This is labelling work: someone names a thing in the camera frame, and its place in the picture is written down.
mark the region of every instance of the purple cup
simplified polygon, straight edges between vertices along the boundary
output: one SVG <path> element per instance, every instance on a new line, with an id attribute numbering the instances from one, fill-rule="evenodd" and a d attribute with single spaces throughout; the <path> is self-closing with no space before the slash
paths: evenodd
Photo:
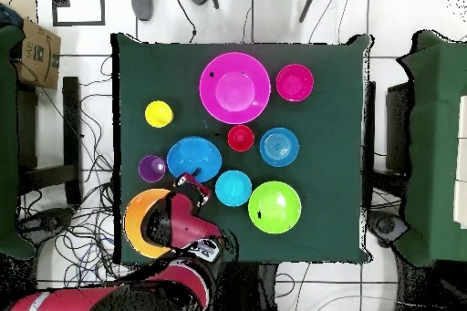
<path id="1" fill-rule="evenodd" d="M 158 156 L 149 155 L 140 161 L 138 171 L 144 181 L 157 182 L 165 173 L 165 162 Z"/>

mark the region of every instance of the yellow cup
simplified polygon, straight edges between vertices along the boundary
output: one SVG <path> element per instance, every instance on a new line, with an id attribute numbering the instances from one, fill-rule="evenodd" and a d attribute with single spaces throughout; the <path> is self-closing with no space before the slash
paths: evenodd
<path id="1" fill-rule="evenodd" d="M 146 108 L 144 116 L 153 128 L 163 128 L 173 120 L 171 107 L 161 100 L 151 102 Z"/>

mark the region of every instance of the large pink bowl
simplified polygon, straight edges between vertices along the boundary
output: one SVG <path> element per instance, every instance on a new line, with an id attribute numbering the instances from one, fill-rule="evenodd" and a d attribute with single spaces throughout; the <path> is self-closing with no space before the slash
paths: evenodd
<path id="1" fill-rule="evenodd" d="M 229 52 L 212 60 L 200 80 L 201 102 L 216 119 L 242 124 L 267 105 L 271 83 L 263 65 L 246 54 Z"/>

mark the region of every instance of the orange bowl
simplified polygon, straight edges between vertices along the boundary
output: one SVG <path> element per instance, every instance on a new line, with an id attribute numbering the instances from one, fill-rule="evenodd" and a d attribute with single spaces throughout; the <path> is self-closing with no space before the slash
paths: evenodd
<path id="1" fill-rule="evenodd" d="M 123 232 L 127 240 L 137 252 L 153 259 L 168 253 L 171 248 L 147 243 L 141 235 L 141 223 L 150 207 L 164 198 L 168 192 L 166 189 L 149 189 L 141 192 L 131 200 L 125 210 Z"/>

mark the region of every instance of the dark green tablecloth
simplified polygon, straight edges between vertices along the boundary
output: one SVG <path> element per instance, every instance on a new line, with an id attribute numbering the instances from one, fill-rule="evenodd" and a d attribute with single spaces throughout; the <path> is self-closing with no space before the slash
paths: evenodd
<path id="1" fill-rule="evenodd" d="M 16 232 L 18 213 L 18 135 L 16 115 L 16 71 L 10 50 L 24 33 L 17 26 L 0 27 L 0 254 L 29 259 L 34 246 Z"/>
<path id="2" fill-rule="evenodd" d="M 362 63 L 368 36 L 358 37 L 349 46 L 148 45 L 122 34 L 118 41 L 122 213 L 139 192 L 169 188 L 173 181 L 169 173 L 154 184 L 143 181 L 138 174 L 140 159 L 149 154 L 164 156 L 179 139 L 197 135 L 221 151 L 221 172 L 244 171 L 253 188 L 265 181 L 283 181 L 300 196 L 300 220 L 279 235 L 256 229 L 247 204 L 229 208 L 213 196 L 201 216 L 235 233 L 240 261 L 367 261 L 359 248 L 358 228 Z M 272 87 L 265 111 L 248 123 L 256 140 L 244 153 L 228 148 L 226 135 L 232 126 L 211 117 L 202 106 L 198 88 L 205 66 L 218 55 L 233 51 L 262 62 Z M 315 77 L 312 94 L 298 103 L 283 100 L 275 90 L 277 73 L 292 63 L 309 67 Z M 146 106 L 157 99 L 169 103 L 174 112 L 173 122 L 163 129 L 152 128 L 144 118 Z M 261 136 L 273 127 L 292 130 L 300 143 L 298 157 L 284 168 L 268 166 L 259 154 Z M 207 184 L 213 187 L 214 182 Z M 123 263 L 149 261 L 131 248 L 124 235 L 122 239 Z"/>
<path id="3" fill-rule="evenodd" d="M 453 220 L 459 105 L 467 95 L 467 45 L 432 31 L 415 34 L 400 58 L 415 91 L 410 113 L 411 176 L 403 216 L 410 230 L 395 243 L 416 266 L 467 262 L 467 230 Z"/>

